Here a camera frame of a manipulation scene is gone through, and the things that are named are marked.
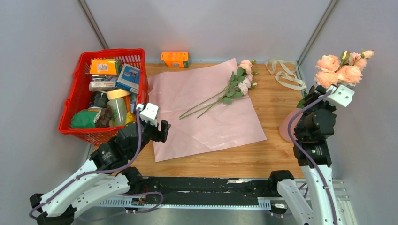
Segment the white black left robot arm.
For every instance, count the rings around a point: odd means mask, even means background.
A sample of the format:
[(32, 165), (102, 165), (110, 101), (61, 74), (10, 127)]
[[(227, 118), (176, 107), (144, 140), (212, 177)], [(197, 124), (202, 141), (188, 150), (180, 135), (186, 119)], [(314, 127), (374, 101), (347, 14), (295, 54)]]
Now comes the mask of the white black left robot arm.
[(46, 194), (32, 195), (30, 218), (39, 225), (70, 225), (103, 200), (140, 193), (143, 177), (131, 164), (150, 141), (164, 143), (170, 127), (165, 120), (128, 123), (62, 184)]

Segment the purple wrapping paper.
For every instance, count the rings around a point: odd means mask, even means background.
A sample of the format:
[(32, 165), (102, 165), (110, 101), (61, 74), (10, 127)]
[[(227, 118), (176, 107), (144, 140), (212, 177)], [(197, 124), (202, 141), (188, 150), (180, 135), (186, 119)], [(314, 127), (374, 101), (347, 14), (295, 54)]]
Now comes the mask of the purple wrapping paper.
[(149, 78), (149, 100), (160, 108), (158, 120), (171, 125), (166, 142), (153, 145), (156, 162), (266, 140), (249, 95), (230, 105), (218, 102), (237, 68), (236, 59), (230, 59)]

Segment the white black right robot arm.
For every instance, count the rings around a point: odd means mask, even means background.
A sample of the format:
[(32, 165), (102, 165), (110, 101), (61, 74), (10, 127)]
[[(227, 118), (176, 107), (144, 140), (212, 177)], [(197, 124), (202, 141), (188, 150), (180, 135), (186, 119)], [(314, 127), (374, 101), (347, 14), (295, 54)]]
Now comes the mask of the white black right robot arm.
[(328, 89), (312, 87), (303, 98), (304, 107), (287, 125), (289, 138), (294, 146), (294, 156), (305, 176), (311, 203), (308, 204), (296, 186), (292, 174), (273, 171), (268, 191), (281, 196), (299, 225), (341, 225), (333, 188), (332, 161), (327, 138), (334, 134), (338, 107), (347, 106), (352, 95), (347, 89), (332, 85)]

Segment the cream printed ribbon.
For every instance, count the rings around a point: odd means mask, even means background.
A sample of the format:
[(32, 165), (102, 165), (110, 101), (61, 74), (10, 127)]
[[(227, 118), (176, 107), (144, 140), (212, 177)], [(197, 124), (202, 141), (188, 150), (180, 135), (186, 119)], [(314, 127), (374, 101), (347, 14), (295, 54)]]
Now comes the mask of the cream printed ribbon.
[(269, 59), (264, 65), (270, 74), (275, 75), (276, 81), (282, 86), (297, 91), (302, 91), (307, 87), (306, 83), (296, 75), (299, 70), (296, 61)]

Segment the peach rose stem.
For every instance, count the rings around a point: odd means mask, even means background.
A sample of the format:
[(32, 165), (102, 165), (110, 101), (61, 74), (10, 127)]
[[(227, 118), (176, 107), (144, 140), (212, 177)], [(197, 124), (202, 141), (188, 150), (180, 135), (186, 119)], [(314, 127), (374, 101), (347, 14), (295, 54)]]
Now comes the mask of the peach rose stem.
[(331, 85), (337, 85), (338, 78), (336, 71), (339, 68), (339, 58), (335, 55), (323, 55), (317, 61), (316, 67), (319, 71), (315, 75), (318, 85), (328, 89)]
[(336, 71), (337, 83), (352, 87), (359, 84), (363, 77), (362, 71), (374, 54), (374, 50), (365, 49), (360, 53), (344, 51), (340, 56), (340, 67)]

